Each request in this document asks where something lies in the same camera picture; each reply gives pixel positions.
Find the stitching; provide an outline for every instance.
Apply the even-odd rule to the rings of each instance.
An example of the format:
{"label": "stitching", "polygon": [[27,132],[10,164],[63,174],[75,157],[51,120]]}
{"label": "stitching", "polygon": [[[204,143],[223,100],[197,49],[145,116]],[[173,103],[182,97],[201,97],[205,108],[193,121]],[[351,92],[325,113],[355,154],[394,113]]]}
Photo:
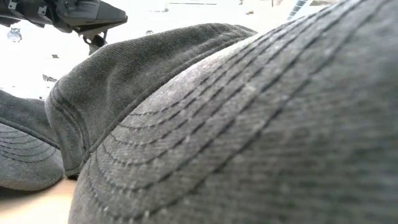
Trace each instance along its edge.
{"label": "stitching", "polygon": [[34,141],[38,141],[38,140],[39,139],[34,138],[33,140],[29,140],[27,142],[7,142],[7,141],[2,141],[2,140],[0,140],[0,142],[13,145],[13,144],[26,144],[26,143],[30,143],[30,142],[34,142]]}
{"label": "stitching", "polygon": [[[304,21],[305,21],[305,20],[301,20],[301,21],[298,22],[296,25],[294,25],[293,27],[291,27],[291,29],[289,29],[286,33],[280,35],[280,36],[279,36],[278,38],[276,38],[273,42],[269,43],[258,55],[263,54],[273,43],[275,43],[276,41],[278,41],[278,40],[280,40],[281,38],[283,38],[286,34],[288,34],[290,31],[292,31],[293,29],[295,29],[296,27],[298,27],[298,26],[299,26],[300,24],[302,24]],[[275,52],[274,55],[272,55],[272,56],[265,62],[264,66],[267,65],[269,62],[271,62],[276,56],[278,56],[278,55],[281,53],[281,51],[283,51],[290,43],[292,43],[298,36],[300,36],[301,33],[305,32],[309,27],[311,27],[311,25],[312,25],[313,23],[311,23],[311,24],[307,25],[306,27],[304,27],[303,30],[301,30],[301,31],[299,32],[299,34],[297,34],[297,35],[296,35],[295,37],[293,37],[290,41],[288,41],[284,46],[282,46],[277,52]],[[248,66],[250,66],[250,64],[252,64],[252,63],[255,61],[255,59],[257,59],[257,56],[253,57],[252,60],[250,60],[249,63],[248,63],[244,68],[242,68],[242,70],[241,70],[240,72],[238,72],[238,73],[236,73],[235,75],[233,75],[233,76],[227,81],[227,83],[226,83],[225,85],[223,85],[218,91],[216,91],[214,94],[212,94],[212,96],[211,96],[204,104],[202,104],[202,105],[199,107],[199,109],[196,110],[196,112],[193,114],[193,116],[192,116],[190,119],[194,118],[194,117],[205,107],[205,105],[206,105],[207,102],[211,101],[213,98],[215,98],[216,96],[218,96],[218,94],[220,94],[221,91],[222,91],[227,85],[229,85],[235,78],[238,78],[238,77],[243,73],[243,70],[244,70],[245,68],[247,68]],[[251,77],[249,78],[248,82],[250,82],[250,81],[251,81],[253,78],[255,78],[257,75],[258,75],[258,74],[256,74],[256,73],[253,74],[253,76],[251,76]],[[211,86],[207,86],[207,87],[202,91],[202,93],[203,93],[204,91],[208,90],[210,87],[211,87]],[[231,96],[229,96],[228,99],[227,99],[224,103],[226,103],[229,99],[231,99],[231,98],[234,96],[234,94],[236,94],[236,93],[233,93]],[[181,111],[187,109],[189,105],[191,105],[195,100],[197,100],[197,98],[193,98],[182,110],[178,111],[177,114],[180,113]],[[216,112],[218,112],[218,111],[221,109],[222,106],[223,106],[223,104],[220,105],[219,107],[217,107],[217,109],[211,114],[211,116],[213,116]],[[122,141],[122,140],[118,139],[118,138],[117,138],[115,135],[113,135],[112,133],[110,134],[110,136],[111,136],[116,142],[119,142],[119,143],[124,144],[124,145],[128,145],[128,146],[146,146],[146,145],[153,144],[153,143],[157,142],[158,140],[161,140],[161,139],[166,138],[169,134],[171,134],[172,132],[174,132],[174,131],[176,131],[177,129],[181,128],[181,126],[182,126],[184,123],[186,123],[188,120],[189,120],[189,119],[184,120],[183,123],[179,124],[179,125],[178,125],[177,127],[175,127],[174,129],[171,129],[171,130],[167,131],[167,132],[166,132],[165,134],[163,134],[161,137],[159,137],[159,138],[157,138],[157,139],[153,139],[153,140],[151,140],[151,141],[149,141],[149,142],[141,142],[141,143],[126,142],[126,141]]]}
{"label": "stitching", "polygon": [[0,134],[17,133],[17,132],[19,132],[19,131],[18,130],[17,131],[0,131]]}
{"label": "stitching", "polygon": [[14,147],[3,146],[3,145],[0,145],[0,147],[5,147],[6,149],[13,149],[13,150],[30,150],[30,149],[35,149],[35,148],[37,148],[37,147],[40,147],[40,146],[42,146],[43,144],[44,144],[44,142],[40,143],[38,146],[34,146],[34,147],[28,148],[28,149],[17,149],[17,148],[14,148]]}
{"label": "stitching", "polygon": [[1,151],[1,152],[8,153],[8,154],[11,154],[11,155],[15,155],[15,156],[31,157],[31,156],[37,156],[37,155],[43,154],[43,153],[47,152],[50,148],[51,148],[51,146],[49,146],[48,148],[46,148],[46,149],[45,149],[44,151],[42,151],[42,152],[38,152],[38,153],[35,153],[35,154],[32,154],[32,155],[20,155],[20,154],[16,154],[16,153],[13,153],[13,152],[7,152],[7,151],[4,151],[4,150],[2,150],[2,149],[0,149],[0,151]]}
{"label": "stitching", "polygon": [[6,129],[15,129],[15,131],[8,131],[8,132],[3,132],[3,133],[17,133],[17,132],[22,132],[24,134],[28,134],[32,136],[33,138],[37,138],[40,141],[44,141],[47,144],[59,148],[59,145],[57,142],[53,141],[52,139],[49,139],[46,136],[43,136],[41,133],[38,133],[37,131],[34,131],[30,128],[27,128],[26,126],[20,125],[18,123],[15,123],[13,121],[9,121],[4,118],[0,118],[0,128],[1,126],[6,127]]}
{"label": "stitching", "polygon": [[[262,72],[262,70],[264,69],[265,65],[267,65],[272,59],[274,59],[274,58],[275,58],[281,51],[283,51],[289,44],[291,44],[294,40],[296,40],[296,38],[297,38],[298,36],[300,36],[301,34],[303,34],[309,27],[311,27],[312,25],[314,25],[319,19],[321,19],[321,18],[327,16],[330,12],[331,12],[331,11],[329,11],[329,12],[327,12],[327,13],[324,13],[324,14],[321,14],[321,15],[316,14],[316,15],[318,15],[318,16],[316,17],[316,19],[315,19],[313,22],[311,22],[311,23],[309,23],[307,26],[305,26],[296,36],[294,36],[293,38],[291,38],[291,40],[289,40],[284,46],[282,46],[282,47],[279,49],[278,52],[276,52],[274,55],[272,55],[272,56],[269,58],[269,60],[266,61],[266,62],[264,63],[263,67],[261,67],[261,68],[258,69],[256,72],[254,72],[254,74],[252,75],[252,77],[250,77],[250,79],[249,79],[246,83],[243,83],[239,88],[237,88],[237,89],[233,92],[232,95],[230,95],[230,96],[225,100],[224,103],[220,104],[220,105],[214,110],[214,112],[212,112],[212,114],[210,115],[210,117],[209,117],[208,119],[202,121],[190,134],[188,134],[187,136],[185,136],[184,138],[182,138],[181,140],[179,140],[178,142],[176,142],[171,148],[166,149],[166,150],[164,150],[163,152],[161,152],[160,154],[158,154],[158,155],[156,155],[156,156],[150,158],[149,160],[147,160],[147,161],[145,161],[145,162],[140,162],[140,163],[133,163],[133,162],[122,161],[122,160],[120,160],[120,159],[114,157],[109,151],[107,151],[107,150],[106,150],[106,147],[103,148],[104,151],[106,151],[106,153],[107,153],[108,155],[111,156],[111,158],[113,159],[114,162],[117,162],[117,163],[121,164],[121,165],[124,166],[124,167],[129,167],[129,166],[141,166],[141,165],[143,165],[143,164],[149,164],[149,163],[151,163],[152,161],[154,161],[155,159],[158,159],[158,158],[160,158],[160,157],[166,155],[166,153],[168,153],[170,150],[175,149],[177,146],[181,145],[181,144],[184,142],[184,140],[186,140],[187,137],[189,137],[189,136],[192,135],[192,134],[195,134],[203,125],[205,125],[205,123],[206,123],[214,114],[216,114],[216,113],[222,108],[222,106],[223,106],[227,101],[229,101],[234,95],[238,94],[238,93],[246,86],[246,84],[249,83],[253,78],[257,77],[257,76]],[[304,50],[301,51],[301,52],[299,52],[299,53],[291,60],[291,62],[290,62],[284,69],[282,69],[279,73],[277,73],[276,77],[273,78],[273,79],[271,80],[270,83],[268,83],[268,84],[265,85],[265,90],[263,90],[263,91],[268,90],[268,89],[271,88],[275,83],[277,83],[277,82],[280,80],[280,78],[283,76],[283,74],[284,74],[287,70],[289,70],[291,67],[293,67],[293,65],[296,63],[296,61],[299,59],[299,57],[304,53],[305,49],[308,48],[309,46],[311,46],[317,39],[319,39],[319,37],[322,35],[322,33],[323,33],[325,30],[329,29],[329,28],[330,28],[331,26],[333,26],[333,25],[334,25],[333,22],[331,22],[330,24],[328,24],[328,25],[324,28],[323,31],[321,31],[317,36],[315,36],[315,37],[313,38],[313,40],[311,40],[306,46],[304,46]],[[247,105],[239,112],[238,116],[239,116],[241,113],[243,113],[246,109],[248,109],[248,108],[251,106],[251,104],[253,103],[253,101],[251,101],[249,104],[247,104]]]}
{"label": "stitching", "polygon": [[44,161],[44,160],[46,160],[46,159],[52,157],[52,156],[55,154],[55,152],[56,152],[57,150],[58,150],[58,149],[54,148],[54,151],[53,151],[48,157],[46,157],[46,158],[44,158],[44,159],[41,159],[41,160],[38,160],[38,161],[22,161],[22,160],[19,160],[19,159],[15,159],[15,158],[8,157],[8,156],[4,155],[3,153],[0,153],[0,155],[3,156],[3,157],[5,157],[5,158],[7,158],[7,159],[11,159],[11,160],[13,160],[13,161],[18,161],[18,162],[21,162],[21,163],[32,164],[32,163],[42,162],[42,161]]}
{"label": "stitching", "polygon": [[[247,38],[248,38],[248,37],[236,37],[234,40],[230,40],[229,42],[225,42],[225,43],[223,43],[223,44],[217,46],[215,49],[213,49],[213,50],[211,50],[211,51],[203,52],[202,54],[197,55],[197,56],[191,58],[190,60],[184,62],[182,65],[179,65],[177,68],[173,69],[172,71],[168,72],[167,74],[169,74],[169,75],[170,75],[170,74],[174,74],[174,75],[172,75],[172,77],[174,77],[174,76],[176,76],[177,74],[179,74],[181,71],[186,70],[186,69],[188,68],[188,67],[186,68],[187,64],[189,64],[189,63],[198,63],[199,61],[203,60],[204,58],[208,57],[209,55],[213,55],[214,53],[219,52],[220,50],[225,49],[225,48],[227,48],[228,46],[233,45],[233,44],[235,44],[235,43],[237,43],[237,42],[239,42],[239,41],[241,41],[241,40],[243,40],[243,39],[247,39]],[[171,78],[166,78],[166,79],[164,79],[164,80],[160,83],[160,85],[161,85],[161,86],[164,85],[164,84],[167,83],[168,80],[170,80]],[[156,91],[156,90],[150,91],[150,93],[148,93],[148,91],[146,90],[143,94],[139,95],[138,98],[140,98],[142,95],[151,95],[151,94],[152,94],[153,92],[155,92],[155,91]],[[116,127],[117,125],[119,125],[120,122],[121,122],[126,116],[128,116],[128,114],[124,115],[124,114],[125,114],[124,111],[126,111],[128,108],[132,107],[133,104],[134,104],[134,102],[133,102],[133,103],[130,103],[121,113],[119,113],[119,115],[117,116],[117,118],[114,119],[114,120],[111,122],[111,125],[110,125],[110,126]],[[106,128],[106,130],[104,131],[104,133],[110,133],[113,129],[114,129],[114,128],[108,127],[108,128]],[[84,163],[87,161],[87,159],[90,157],[91,153],[94,152],[94,151],[96,151],[96,148],[97,148],[97,147],[93,147],[93,146],[97,145],[99,142],[102,142],[108,135],[109,135],[109,134],[107,134],[106,136],[104,136],[104,134],[102,134],[102,135],[95,141],[95,143],[94,143],[93,145],[91,145],[90,148],[84,153],[83,159],[82,159],[82,162],[81,162],[83,165],[84,165]]]}
{"label": "stitching", "polygon": [[11,137],[0,137],[1,139],[17,139],[17,138],[23,138],[29,136],[28,134],[25,134],[23,136],[11,136]]}
{"label": "stitching", "polygon": [[[242,40],[244,40],[244,39],[247,39],[247,38],[246,38],[246,37],[235,38],[235,39],[230,40],[230,41],[228,41],[228,42],[226,42],[226,43],[223,43],[223,45],[231,45],[231,43],[234,43],[234,42],[236,42],[236,41],[242,41]],[[204,52],[203,54],[200,54],[200,55],[196,56],[196,57],[193,58],[193,59],[197,59],[198,57],[201,57],[201,56],[203,56],[203,55],[206,54],[206,53],[207,53],[207,52]],[[191,61],[192,61],[192,60],[186,61],[184,64],[182,64],[181,66],[179,66],[179,67],[176,68],[175,70],[179,70],[180,67],[186,66],[186,64],[190,63]],[[148,125],[148,126],[130,127],[130,126],[125,126],[125,125],[123,125],[123,124],[118,124],[118,126],[121,126],[121,127],[124,127],[124,128],[128,128],[128,129],[136,129],[136,130],[147,129],[147,128],[154,128],[154,127],[157,127],[158,125],[164,124],[164,123],[167,122],[168,120],[170,120],[170,119],[176,117],[176,115],[178,115],[180,112],[181,112],[181,111],[178,111],[178,112],[172,114],[171,117],[166,118],[166,119],[163,119],[162,121],[160,121],[160,122],[158,122],[158,123],[156,123],[156,124],[151,124],[151,125]]]}
{"label": "stitching", "polygon": [[[345,11],[344,13],[342,13],[342,15],[340,16],[340,18],[337,18],[337,20],[333,21],[332,24],[337,24],[338,21],[341,20],[342,17],[344,17],[345,15],[347,15],[347,13],[351,12],[351,11],[355,8],[355,6],[357,6],[359,3],[355,4],[354,6],[351,6],[347,11]],[[278,115],[280,115],[281,112],[283,112],[284,106],[285,106],[291,99],[293,99],[293,98],[296,96],[296,94],[298,94],[301,90],[303,90],[303,89],[311,82],[312,77],[313,77],[316,73],[320,72],[329,62],[332,61],[332,59],[334,58],[334,56],[338,53],[338,51],[339,51],[347,42],[349,42],[350,38],[356,33],[356,31],[357,31],[359,28],[361,28],[365,23],[367,23],[367,21],[369,21],[370,19],[372,19],[373,16],[381,9],[381,7],[383,7],[383,4],[378,5],[378,6],[376,7],[376,9],[375,9],[372,13],[370,13],[370,15],[368,15],[362,22],[359,23],[359,26],[357,26],[356,28],[354,28],[354,29],[341,41],[341,44],[339,44],[339,45],[332,51],[332,53],[330,54],[330,56],[329,56],[323,63],[321,63],[320,66],[318,66],[313,72],[311,72],[311,73],[308,74],[307,79],[304,80],[304,82],[302,82],[302,84],[301,84],[298,88],[296,88],[296,90],[290,95],[290,97],[289,97],[288,99],[286,99],[284,102],[282,102],[282,103],[280,104],[280,107],[274,112],[274,114],[271,115],[271,117],[270,117],[268,120],[266,120],[266,122],[264,122],[264,124],[262,125],[262,128],[260,128],[259,130],[257,130],[256,133],[255,133],[254,135],[252,135],[252,136],[249,138],[249,140],[247,141],[247,143],[243,145],[243,147],[241,147],[237,152],[232,153],[232,154],[231,154],[225,161],[223,161],[213,172],[210,172],[205,178],[203,178],[201,181],[199,181],[197,184],[195,184],[194,188],[192,188],[191,190],[189,190],[187,193],[185,193],[185,194],[182,195],[182,196],[179,196],[178,198],[174,199],[173,201],[167,203],[166,205],[161,205],[161,206],[159,206],[159,207],[153,209],[152,211],[150,211],[150,213],[151,213],[151,214],[154,214],[154,213],[159,212],[159,211],[160,211],[161,209],[163,209],[163,208],[171,207],[171,206],[173,206],[173,205],[179,203],[179,201],[181,201],[181,200],[182,200],[184,197],[186,197],[187,195],[189,195],[189,194],[194,194],[194,193],[197,191],[197,189],[199,189],[199,187],[201,187],[201,186],[205,183],[206,179],[207,179],[209,176],[211,176],[212,174],[215,174],[215,173],[219,172],[222,168],[224,168],[224,167],[228,164],[228,162],[229,162],[231,159],[233,159],[233,158],[234,158],[236,155],[238,155],[239,153],[242,153],[243,151],[245,151],[245,150],[248,148],[248,146],[250,146],[254,141],[257,140],[258,137],[261,136],[261,133],[263,132],[263,130],[265,130],[265,129],[268,127],[268,125],[271,123],[271,121],[272,121],[273,119],[276,119],[276,117],[278,117]],[[316,39],[318,39],[318,38],[319,38],[319,36],[316,37],[316,38],[314,38],[310,43],[314,43],[314,42],[316,41]],[[231,120],[231,122],[226,126],[226,128],[224,128],[223,131],[225,132],[225,131],[229,128],[229,126],[231,126],[231,125],[234,123],[234,121],[235,121],[235,119]],[[96,204],[99,206],[99,208],[100,208],[104,213],[107,213],[107,214],[110,215],[113,219],[116,219],[116,218],[117,218],[117,219],[125,220],[125,221],[128,221],[128,222],[130,222],[130,221],[135,221],[135,220],[140,220],[140,219],[142,219],[142,218],[144,217],[144,213],[140,213],[140,214],[138,214],[138,215],[136,215],[136,216],[134,216],[134,217],[129,217],[129,216],[115,215],[114,213],[111,213],[109,210],[105,210],[104,207],[103,207],[103,202],[98,198],[98,195],[96,195],[96,194],[93,193],[93,191],[95,190],[95,188],[93,187],[93,185],[92,185],[92,179],[90,178],[90,177],[91,177],[90,168],[91,168],[91,167],[88,167],[88,170],[87,170],[87,172],[88,172],[88,186],[89,186],[89,192],[90,192],[90,194],[91,194],[91,195],[93,196],[93,198],[94,198],[94,203],[96,203]]]}
{"label": "stitching", "polygon": [[[195,88],[193,88],[192,90],[190,90],[188,93],[186,93],[184,95],[184,97],[181,100],[176,101],[175,103],[171,104],[170,106],[167,106],[163,109],[157,110],[157,111],[149,111],[149,112],[145,112],[145,113],[131,113],[128,116],[144,116],[144,115],[148,115],[148,114],[157,114],[157,113],[162,113],[164,111],[167,111],[177,105],[179,105],[183,100],[186,100],[188,98],[188,96],[190,96],[197,88],[201,87],[209,78],[211,78],[216,72],[218,72],[219,70],[221,70],[221,68],[224,67],[225,64],[227,64],[228,62],[232,61],[232,59],[234,59],[235,57],[237,57],[239,55],[239,53],[241,53],[244,50],[247,50],[249,47],[252,47],[254,44],[262,44],[263,42],[267,41],[270,37],[272,37],[275,33],[278,33],[279,31],[282,30],[282,28],[284,28],[284,26],[282,27],[278,27],[260,37],[258,37],[254,42],[248,44],[247,46],[245,46],[244,48],[242,48],[242,50],[240,50],[238,53],[234,54],[232,57],[230,57],[227,61],[225,61],[224,63],[222,63],[219,67],[217,67],[210,75],[208,75],[206,78],[204,78],[198,86],[196,86]],[[261,42],[256,43],[258,40],[262,39],[264,36],[268,35],[267,38],[263,39]],[[239,63],[245,56],[247,56],[248,54],[250,54],[253,50],[255,50],[256,48],[253,47],[250,51],[246,52],[241,58],[239,58],[235,63]],[[213,83],[211,83],[210,85],[213,85],[215,82],[217,82],[220,78],[222,78],[225,75],[226,72],[222,73],[220,77],[218,77],[216,80],[213,81]]]}
{"label": "stitching", "polygon": [[54,100],[62,106],[62,108],[68,113],[70,114],[71,119],[73,119],[73,121],[76,123],[76,128],[79,129],[80,133],[81,133],[81,140],[83,143],[83,147],[88,146],[86,148],[90,147],[90,140],[88,139],[88,131],[87,131],[87,127],[85,124],[84,119],[81,118],[81,114],[79,113],[79,111],[75,108],[75,106],[73,106],[62,94],[61,91],[58,88],[54,88],[53,89],[54,92],[57,92],[57,95],[60,97],[60,100],[63,102],[63,104],[65,104],[66,106],[62,106],[61,103],[59,103],[57,101],[57,97],[55,97],[55,95],[53,96]]}

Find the white background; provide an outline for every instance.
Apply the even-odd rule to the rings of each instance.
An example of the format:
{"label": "white background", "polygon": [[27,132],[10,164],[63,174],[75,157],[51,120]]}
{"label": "white background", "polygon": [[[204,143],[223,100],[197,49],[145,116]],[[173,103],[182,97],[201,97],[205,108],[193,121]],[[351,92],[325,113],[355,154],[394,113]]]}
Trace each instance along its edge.
{"label": "white background", "polygon": [[[237,0],[205,1],[217,2],[217,6],[169,4],[169,12],[154,12],[164,8],[165,0],[106,1],[129,16],[127,24],[109,31],[107,41],[115,43],[142,37],[147,30],[156,33],[209,22],[240,24],[267,32],[285,22],[292,7],[285,4],[285,7],[271,8],[270,1],[260,0],[245,0],[243,6],[239,6]],[[314,7],[307,13],[319,9]],[[76,33],[64,34],[52,26],[42,29],[27,21],[15,27],[21,28],[23,40],[19,43],[7,39],[10,28],[0,26],[0,89],[18,97],[45,98],[52,83],[43,81],[42,74],[60,78],[88,56],[88,46]],[[52,54],[60,59],[52,59]]]}

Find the gray fabric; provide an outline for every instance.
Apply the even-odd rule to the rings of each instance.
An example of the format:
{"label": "gray fabric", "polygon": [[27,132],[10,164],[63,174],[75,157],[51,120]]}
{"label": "gray fabric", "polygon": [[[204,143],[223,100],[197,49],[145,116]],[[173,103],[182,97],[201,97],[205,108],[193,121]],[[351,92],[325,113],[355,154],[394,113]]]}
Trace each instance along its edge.
{"label": "gray fabric", "polygon": [[46,102],[66,175],[133,108],[172,77],[255,32],[205,24],[108,45],[59,80]]}
{"label": "gray fabric", "polygon": [[44,102],[0,90],[0,187],[41,190],[63,176]]}
{"label": "gray fabric", "polygon": [[[127,107],[130,113],[88,151],[69,222],[396,223],[397,11],[398,1],[343,1],[181,71]],[[146,38],[137,48],[155,57]],[[128,80],[168,67],[108,64],[135,58],[122,50],[126,44],[95,53],[65,79],[77,81],[61,80],[55,89],[72,91],[79,110],[89,105],[84,113],[101,130],[98,111],[119,98],[99,88],[109,98],[91,101],[92,88],[119,74]],[[89,87],[93,77],[103,84]],[[154,81],[141,78],[124,91]],[[75,143],[78,124],[60,124],[70,132],[58,138]],[[63,150],[69,156],[81,148]]]}

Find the table surface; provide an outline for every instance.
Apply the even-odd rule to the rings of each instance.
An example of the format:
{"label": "table surface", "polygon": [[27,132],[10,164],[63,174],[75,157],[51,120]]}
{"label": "table surface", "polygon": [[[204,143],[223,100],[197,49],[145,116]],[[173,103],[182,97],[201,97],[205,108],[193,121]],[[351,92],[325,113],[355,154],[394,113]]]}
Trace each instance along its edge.
{"label": "table surface", "polygon": [[63,179],[34,193],[0,189],[0,223],[67,223],[75,186],[75,180]]}

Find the black plastic object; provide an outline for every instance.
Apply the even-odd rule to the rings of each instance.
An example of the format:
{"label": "black plastic object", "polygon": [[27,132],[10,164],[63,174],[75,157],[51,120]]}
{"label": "black plastic object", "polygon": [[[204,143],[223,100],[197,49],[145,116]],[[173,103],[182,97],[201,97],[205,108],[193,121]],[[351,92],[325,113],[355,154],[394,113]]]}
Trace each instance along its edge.
{"label": "black plastic object", "polygon": [[99,34],[126,23],[127,15],[100,0],[0,0],[0,24],[10,27],[19,20],[39,27],[53,25],[66,33],[75,31],[93,45],[105,43],[106,35]]}

